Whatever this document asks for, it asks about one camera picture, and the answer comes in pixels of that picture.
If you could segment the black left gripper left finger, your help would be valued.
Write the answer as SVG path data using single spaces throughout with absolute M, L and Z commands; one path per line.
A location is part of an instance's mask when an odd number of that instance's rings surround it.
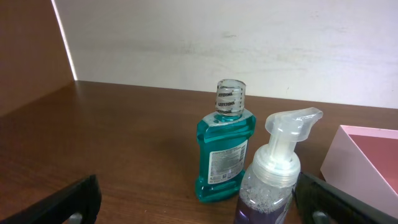
M 63 223 L 81 215 L 82 224 L 94 224 L 101 206 L 97 176 L 89 175 L 33 205 L 1 220 L 1 224 Z

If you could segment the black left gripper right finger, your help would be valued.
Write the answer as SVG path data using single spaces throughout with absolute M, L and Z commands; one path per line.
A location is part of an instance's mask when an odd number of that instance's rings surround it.
M 294 192 L 302 223 L 397 224 L 394 218 L 306 172 Z

